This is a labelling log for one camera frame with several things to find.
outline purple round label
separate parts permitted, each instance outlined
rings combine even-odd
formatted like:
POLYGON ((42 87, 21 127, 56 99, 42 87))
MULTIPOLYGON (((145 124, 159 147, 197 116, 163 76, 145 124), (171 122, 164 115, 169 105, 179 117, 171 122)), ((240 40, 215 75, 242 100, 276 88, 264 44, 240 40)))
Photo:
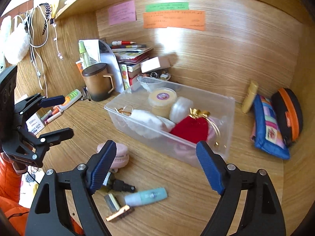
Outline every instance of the purple round label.
POLYGON ((170 95, 167 94, 167 93, 164 93, 164 92, 159 93, 159 94, 157 95, 157 98, 160 99, 160 100, 166 100, 166 99, 168 99, 169 97, 170 97, 170 95))

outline metal bolt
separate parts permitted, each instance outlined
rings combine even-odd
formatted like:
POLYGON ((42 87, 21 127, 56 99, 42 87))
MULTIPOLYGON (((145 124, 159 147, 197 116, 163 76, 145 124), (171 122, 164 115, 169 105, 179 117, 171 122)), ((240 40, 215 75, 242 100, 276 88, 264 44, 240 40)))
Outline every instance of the metal bolt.
POLYGON ((228 165, 227 165, 227 169, 228 169, 228 170, 235 170, 236 167, 235 167, 234 164, 228 164, 228 165))
POLYGON ((86 165, 85 164, 79 164, 77 168, 78 168, 78 170, 84 170, 86 168, 86 165))
POLYGON ((267 175, 267 172, 263 169, 260 169, 259 174, 261 174, 262 176, 265 176, 265 175, 267 175))
POLYGON ((49 169, 49 170, 46 171, 46 175, 51 175, 53 172, 54 172, 53 169, 49 169))

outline yellow bottle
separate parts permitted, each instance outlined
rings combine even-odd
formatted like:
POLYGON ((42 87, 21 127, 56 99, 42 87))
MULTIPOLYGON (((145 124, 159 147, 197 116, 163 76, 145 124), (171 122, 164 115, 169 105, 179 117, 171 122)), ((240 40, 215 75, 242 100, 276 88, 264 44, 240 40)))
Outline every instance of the yellow bottle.
POLYGON ((242 104, 242 112, 243 113, 248 113, 248 111, 250 110, 250 108, 254 102, 254 98, 257 94, 257 90, 258 90, 258 82, 251 80, 249 87, 248 87, 247 96, 244 99, 243 104, 242 104))

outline plastic bin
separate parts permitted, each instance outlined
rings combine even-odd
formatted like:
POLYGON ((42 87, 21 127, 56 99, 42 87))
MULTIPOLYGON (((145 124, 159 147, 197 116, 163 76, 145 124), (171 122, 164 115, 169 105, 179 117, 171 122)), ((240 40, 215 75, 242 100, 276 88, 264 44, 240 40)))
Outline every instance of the plastic bin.
POLYGON ((126 110, 131 111, 133 108, 151 111, 148 96, 154 89, 161 87, 175 90, 178 97, 189 98, 194 102, 193 108, 210 112, 210 117, 220 129, 221 138, 217 147, 214 147, 215 140, 208 144, 215 153, 220 154, 226 160, 229 155, 234 124, 235 100, 231 97, 182 84, 144 77, 105 105, 104 108, 108 111, 115 127, 162 154, 169 155, 192 166, 201 167, 196 156, 195 143, 165 131, 152 129, 115 110, 131 105, 126 110), (137 133, 143 131, 145 131, 144 136, 137 133))

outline brown mug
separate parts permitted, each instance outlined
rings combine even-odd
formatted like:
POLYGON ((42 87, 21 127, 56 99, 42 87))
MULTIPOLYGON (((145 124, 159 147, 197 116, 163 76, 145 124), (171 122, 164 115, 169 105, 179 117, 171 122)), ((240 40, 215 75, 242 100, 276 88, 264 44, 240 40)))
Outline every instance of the brown mug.
POLYGON ((84 69, 82 76, 94 101, 102 101, 114 90, 114 76, 107 72, 106 63, 96 63, 84 69))

